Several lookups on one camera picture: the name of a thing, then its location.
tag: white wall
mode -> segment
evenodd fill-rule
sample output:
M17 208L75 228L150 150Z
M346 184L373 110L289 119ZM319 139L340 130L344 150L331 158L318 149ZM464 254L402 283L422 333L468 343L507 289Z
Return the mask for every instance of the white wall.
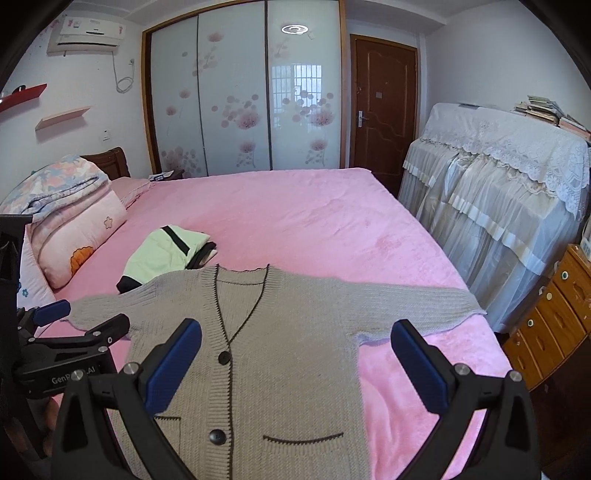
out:
M151 173L141 97L142 28L121 19L98 13L69 12L125 23L126 38L115 53L119 78L131 75L130 59L135 59L135 83L125 94L115 89L110 53L75 52L47 55L51 27L29 47L10 77L4 91L19 85L46 83L39 99L30 100L0 113L0 200L31 171L53 163L66 154L101 153L122 147L133 177ZM92 105L83 117L35 132L42 117ZM111 139L102 140L110 130Z
M472 8L427 37L428 111L437 102L511 110L538 95L591 127L591 91L554 34L516 0Z
M417 35L396 28L387 28L380 25L360 22L355 20L347 20L347 98L351 99L351 35L364 35L365 37L381 38L383 40L394 41L403 45L409 45L418 49L419 65L418 67L418 81L419 81L419 98L418 98L418 131L422 132L424 124L427 122L427 58L425 55L424 36ZM347 108L347 147L346 147L346 165L349 166L351 144L351 102Z

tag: cardigan pocket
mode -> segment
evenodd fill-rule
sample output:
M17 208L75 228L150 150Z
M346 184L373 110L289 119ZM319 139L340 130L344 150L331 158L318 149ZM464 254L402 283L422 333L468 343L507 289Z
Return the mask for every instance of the cardigan pocket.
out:
M284 440L265 435L261 453L261 480L351 479L343 433L310 440Z

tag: white fabric cover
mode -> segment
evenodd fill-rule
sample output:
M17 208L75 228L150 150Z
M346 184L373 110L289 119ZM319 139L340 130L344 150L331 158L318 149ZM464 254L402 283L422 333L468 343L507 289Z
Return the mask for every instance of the white fabric cover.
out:
M589 152L585 140L570 132L500 110L438 103L421 138L489 155L545 184L573 216L584 209L580 192L589 185Z
M579 222L543 185L488 155L416 140L404 168L398 199L442 247L491 328L510 329L512 312Z

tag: floral blanket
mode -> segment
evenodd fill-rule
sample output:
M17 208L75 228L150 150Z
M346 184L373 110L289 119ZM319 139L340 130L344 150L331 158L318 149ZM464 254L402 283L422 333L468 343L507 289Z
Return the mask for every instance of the floral blanket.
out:
M107 175L92 162L67 155L24 180L0 204L0 213L33 215L33 223L38 223L108 182Z

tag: wardrobe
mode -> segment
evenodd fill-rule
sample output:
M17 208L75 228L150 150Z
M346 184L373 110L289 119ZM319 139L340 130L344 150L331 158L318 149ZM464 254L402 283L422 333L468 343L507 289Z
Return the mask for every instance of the wardrobe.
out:
M337 0L261 0L153 31L148 122L162 171L338 168L340 28Z

